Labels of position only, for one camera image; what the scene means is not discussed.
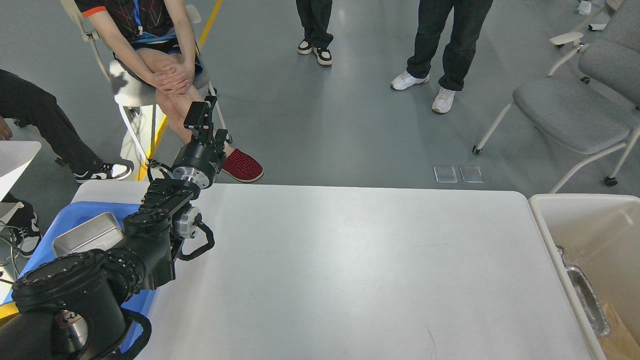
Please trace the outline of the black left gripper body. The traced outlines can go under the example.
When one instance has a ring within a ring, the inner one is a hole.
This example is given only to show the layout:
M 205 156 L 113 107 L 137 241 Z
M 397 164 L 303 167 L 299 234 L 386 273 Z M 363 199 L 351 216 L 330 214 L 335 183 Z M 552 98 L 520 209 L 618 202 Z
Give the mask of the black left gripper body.
M 199 189 L 210 188 L 226 161 L 224 143 L 224 140 L 204 144 L 190 141 L 178 151 L 171 166 L 171 178 L 194 183 Z

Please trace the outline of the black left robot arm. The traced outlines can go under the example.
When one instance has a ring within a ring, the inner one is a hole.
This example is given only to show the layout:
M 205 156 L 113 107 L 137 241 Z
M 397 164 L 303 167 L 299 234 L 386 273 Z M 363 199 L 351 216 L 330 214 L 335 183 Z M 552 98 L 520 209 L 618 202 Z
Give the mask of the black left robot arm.
M 1 328 L 3 360 L 133 360 L 145 348 L 151 322 L 123 303 L 173 281 L 176 260 L 215 246 L 191 205 L 226 160 L 229 135 L 214 128 L 215 109 L 215 95 L 190 105 L 183 123 L 190 142 L 150 182 L 137 212 L 123 219 L 122 240 L 60 256 L 16 280 L 18 314 Z

